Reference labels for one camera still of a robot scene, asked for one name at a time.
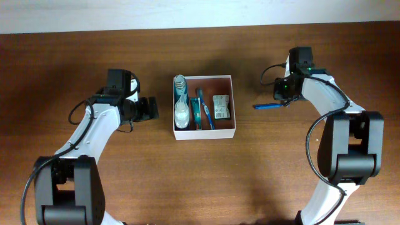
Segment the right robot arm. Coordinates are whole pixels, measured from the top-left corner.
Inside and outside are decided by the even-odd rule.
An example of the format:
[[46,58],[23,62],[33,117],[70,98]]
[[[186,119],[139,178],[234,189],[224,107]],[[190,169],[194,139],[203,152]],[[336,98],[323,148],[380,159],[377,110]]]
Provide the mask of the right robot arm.
[[326,69],[316,68],[310,47],[289,50],[274,99],[285,106],[309,101],[320,114],[306,134],[306,157],[318,184],[296,224],[334,224],[350,195],[379,174],[384,118],[354,103]]

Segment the teal mouthwash bottle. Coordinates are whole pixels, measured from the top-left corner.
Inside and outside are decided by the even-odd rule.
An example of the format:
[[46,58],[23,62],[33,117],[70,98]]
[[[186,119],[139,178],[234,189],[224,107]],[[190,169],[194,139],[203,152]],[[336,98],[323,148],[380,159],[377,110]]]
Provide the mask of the teal mouthwash bottle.
[[179,74],[174,77],[174,101],[178,102],[181,96],[185,96],[185,102],[189,104],[187,82],[185,77]]

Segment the clear hand soap pump bottle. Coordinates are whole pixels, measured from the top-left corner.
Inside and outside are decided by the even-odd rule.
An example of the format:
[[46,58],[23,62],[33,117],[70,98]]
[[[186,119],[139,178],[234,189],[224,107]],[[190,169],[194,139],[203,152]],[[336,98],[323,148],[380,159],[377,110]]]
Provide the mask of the clear hand soap pump bottle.
[[174,106],[174,122],[178,129],[186,129],[189,126],[189,106],[187,103],[187,95],[180,95]]

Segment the red green toothpaste tube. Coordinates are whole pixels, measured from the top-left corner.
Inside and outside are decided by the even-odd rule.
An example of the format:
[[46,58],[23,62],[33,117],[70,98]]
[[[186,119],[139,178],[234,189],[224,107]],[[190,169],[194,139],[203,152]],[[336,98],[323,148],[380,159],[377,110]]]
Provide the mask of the red green toothpaste tube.
[[198,97],[192,97],[190,101],[192,106],[195,130],[202,130],[200,99]]

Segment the green soap box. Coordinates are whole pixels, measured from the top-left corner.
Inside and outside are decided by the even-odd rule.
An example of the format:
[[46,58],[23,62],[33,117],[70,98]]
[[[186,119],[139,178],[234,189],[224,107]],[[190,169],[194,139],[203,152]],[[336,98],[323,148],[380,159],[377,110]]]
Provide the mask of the green soap box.
[[214,104],[214,118],[215,119],[230,119],[229,111],[229,95],[214,95],[212,97]]

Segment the blue white toothbrush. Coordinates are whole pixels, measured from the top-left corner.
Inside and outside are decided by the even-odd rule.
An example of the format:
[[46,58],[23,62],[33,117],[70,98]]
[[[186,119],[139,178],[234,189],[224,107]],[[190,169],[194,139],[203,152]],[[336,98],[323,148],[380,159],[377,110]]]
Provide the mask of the blue white toothbrush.
[[201,102],[201,105],[203,106],[204,112],[206,113],[207,116],[207,120],[209,122],[209,125],[211,127],[212,130],[215,130],[215,126],[211,117],[211,113],[209,111],[209,108],[207,107],[206,103],[204,102],[204,98],[203,98],[203,90],[201,88],[197,88],[196,89],[196,94]]

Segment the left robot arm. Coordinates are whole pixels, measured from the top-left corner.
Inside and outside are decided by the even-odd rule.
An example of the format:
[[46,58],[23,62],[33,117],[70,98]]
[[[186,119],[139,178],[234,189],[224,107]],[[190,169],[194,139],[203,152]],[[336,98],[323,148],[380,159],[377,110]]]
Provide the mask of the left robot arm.
[[28,182],[38,224],[120,224],[106,212],[98,161],[121,126],[158,118],[155,97],[139,93],[133,72],[109,69],[106,85],[82,101],[85,113],[69,140],[53,156],[37,159]]

